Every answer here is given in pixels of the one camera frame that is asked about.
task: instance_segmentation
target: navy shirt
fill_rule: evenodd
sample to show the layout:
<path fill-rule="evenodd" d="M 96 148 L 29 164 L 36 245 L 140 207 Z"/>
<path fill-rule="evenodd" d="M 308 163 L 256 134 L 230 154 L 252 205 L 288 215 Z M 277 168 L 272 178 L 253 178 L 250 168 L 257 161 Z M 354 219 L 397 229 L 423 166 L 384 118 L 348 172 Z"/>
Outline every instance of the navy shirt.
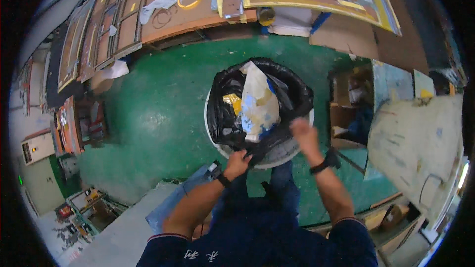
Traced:
<path fill-rule="evenodd" d="M 299 228 L 295 217 L 260 212 L 220 220 L 190 242 L 164 233 L 152 236 L 137 267 L 149 266 L 378 266 L 366 227 L 338 221 L 329 238 Z"/>

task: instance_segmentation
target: forearm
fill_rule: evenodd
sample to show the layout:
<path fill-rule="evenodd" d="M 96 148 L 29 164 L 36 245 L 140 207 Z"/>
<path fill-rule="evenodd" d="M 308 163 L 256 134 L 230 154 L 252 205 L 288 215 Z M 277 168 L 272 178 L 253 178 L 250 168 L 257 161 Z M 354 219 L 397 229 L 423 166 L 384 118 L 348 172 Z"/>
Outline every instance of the forearm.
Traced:
<path fill-rule="evenodd" d="M 191 238 L 193 230 L 209 215 L 223 190 L 224 186 L 218 180 L 195 187 L 178 202 L 164 221 L 163 231 Z"/>
<path fill-rule="evenodd" d="M 310 153 L 307 159 L 312 167 L 320 165 L 324 160 L 320 152 Z M 331 168 L 317 173 L 315 182 L 332 224 L 341 218 L 354 217 L 350 194 Z"/>

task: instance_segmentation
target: black smartwatch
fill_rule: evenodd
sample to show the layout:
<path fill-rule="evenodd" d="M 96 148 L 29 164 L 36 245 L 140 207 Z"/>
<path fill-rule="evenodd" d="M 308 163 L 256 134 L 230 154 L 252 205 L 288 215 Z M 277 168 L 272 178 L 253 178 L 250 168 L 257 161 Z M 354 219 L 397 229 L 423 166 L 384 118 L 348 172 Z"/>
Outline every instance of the black smartwatch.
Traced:
<path fill-rule="evenodd" d="M 229 181 L 229 179 L 226 178 L 226 176 L 224 176 L 224 174 L 219 174 L 217 177 L 216 177 L 217 180 L 219 180 L 219 182 L 221 182 L 221 184 L 225 187 L 225 188 L 229 188 L 231 186 L 231 182 Z"/>
<path fill-rule="evenodd" d="M 312 167 L 309 172 L 311 175 L 316 175 L 317 173 L 322 172 L 325 168 L 330 166 L 334 166 L 336 167 L 336 169 L 340 169 L 341 167 L 340 159 L 338 159 L 335 149 L 332 147 L 328 149 L 324 161 L 320 165 Z"/>

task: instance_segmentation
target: hand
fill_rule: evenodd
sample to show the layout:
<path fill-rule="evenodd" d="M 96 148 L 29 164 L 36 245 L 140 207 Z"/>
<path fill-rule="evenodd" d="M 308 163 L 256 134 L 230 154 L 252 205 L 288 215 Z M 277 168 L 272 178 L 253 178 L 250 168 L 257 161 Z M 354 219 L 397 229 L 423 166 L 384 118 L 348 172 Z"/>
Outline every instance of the hand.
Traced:
<path fill-rule="evenodd" d="M 312 166 L 320 165 L 324 158 L 318 148 L 317 129 L 310 126 L 307 120 L 299 117 L 292 121 L 290 130 L 310 164 Z"/>
<path fill-rule="evenodd" d="M 246 153 L 246 150 L 242 150 L 234 152 L 229 156 L 228 165 L 226 165 L 226 169 L 223 172 L 224 176 L 226 176 L 229 181 L 232 181 L 246 172 L 247 167 L 249 166 L 249 161 L 252 159 L 252 155 L 244 158 Z"/>

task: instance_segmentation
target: black garbage bag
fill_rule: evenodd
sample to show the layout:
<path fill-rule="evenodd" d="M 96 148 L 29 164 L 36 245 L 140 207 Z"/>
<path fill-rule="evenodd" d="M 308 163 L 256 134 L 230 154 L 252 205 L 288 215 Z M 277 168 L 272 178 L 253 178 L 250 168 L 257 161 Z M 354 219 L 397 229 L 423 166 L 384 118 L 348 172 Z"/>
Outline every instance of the black garbage bag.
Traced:
<path fill-rule="evenodd" d="M 233 93 L 242 98 L 246 75 L 239 69 L 249 61 L 267 75 L 279 101 L 280 124 L 258 143 L 245 140 L 246 132 L 242 129 L 240 118 L 234 114 L 233 107 L 223 101 L 224 95 Z M 296 117 L 307 115 L 312 108 L 312 89 L 293 71 L 269 58 L 251 58 L 216 74 L 206 118 L 214 143 L 229 145 L 234 151 L 246 149 L 248 155 L 253 155 L 250 164 L 255 165 L 272 148 L 291 139 L 290 122 Z"/>

